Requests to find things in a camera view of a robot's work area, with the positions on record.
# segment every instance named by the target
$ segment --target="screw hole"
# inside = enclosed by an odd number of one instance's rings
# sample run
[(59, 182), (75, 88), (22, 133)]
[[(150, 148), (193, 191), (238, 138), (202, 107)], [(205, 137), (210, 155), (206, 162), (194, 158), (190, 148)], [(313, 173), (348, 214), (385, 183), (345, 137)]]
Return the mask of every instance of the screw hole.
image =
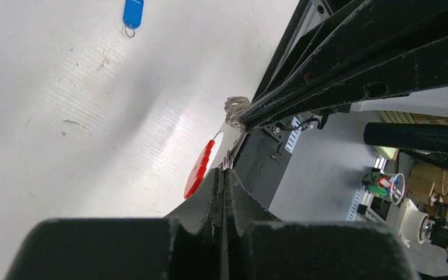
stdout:
[(385, 96), (389, 89), (384, 83), (369, 83), (363, 86), (365, 96), (368, 98), (380, 98)]

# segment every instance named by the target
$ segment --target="wire coil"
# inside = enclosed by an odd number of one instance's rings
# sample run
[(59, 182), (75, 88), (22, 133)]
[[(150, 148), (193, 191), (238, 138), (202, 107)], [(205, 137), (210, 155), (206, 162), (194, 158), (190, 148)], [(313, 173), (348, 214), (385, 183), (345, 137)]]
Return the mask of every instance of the wire coil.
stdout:
[(239, 115), (250, 106), (250, 100), (244, 96), (228, 97), (224, 103), (226, 111), (226, 123), (232, 127), (242, 127), (243, 124), (238, 121)]

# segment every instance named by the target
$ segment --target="blue tag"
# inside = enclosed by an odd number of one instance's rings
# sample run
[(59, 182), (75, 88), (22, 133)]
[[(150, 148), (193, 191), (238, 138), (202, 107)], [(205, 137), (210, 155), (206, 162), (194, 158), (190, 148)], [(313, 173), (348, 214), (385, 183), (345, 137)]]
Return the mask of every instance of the blue tag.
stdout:
[(126, 0), (122, 21), (127, 28), (136, 29), (142, 23), (144, 0)]

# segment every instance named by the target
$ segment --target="blue keychain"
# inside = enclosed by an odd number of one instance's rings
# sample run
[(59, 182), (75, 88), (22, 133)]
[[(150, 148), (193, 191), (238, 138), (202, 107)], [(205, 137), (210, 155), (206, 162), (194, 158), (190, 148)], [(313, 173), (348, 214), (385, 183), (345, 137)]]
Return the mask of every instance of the blue keychain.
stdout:
[[(142, 12), (144, 9), (144, 0), (126, 0), (124, 4), (124, 14), (122, 21), (124, 22), (124, 33), (129, 38), (135, 37), (135, 29), (142, 23)], [(128, 30), (133, 30), (133, 34), (128, 34)]]

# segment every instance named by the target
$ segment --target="black thermos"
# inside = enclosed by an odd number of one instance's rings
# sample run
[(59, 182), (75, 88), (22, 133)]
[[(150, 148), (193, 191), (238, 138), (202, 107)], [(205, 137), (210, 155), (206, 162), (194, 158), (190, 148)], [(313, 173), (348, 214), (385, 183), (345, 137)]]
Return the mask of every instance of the black thermos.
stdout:
[(448, 125), (369, 122), (363, 140), (373, 146), (448, 153)]

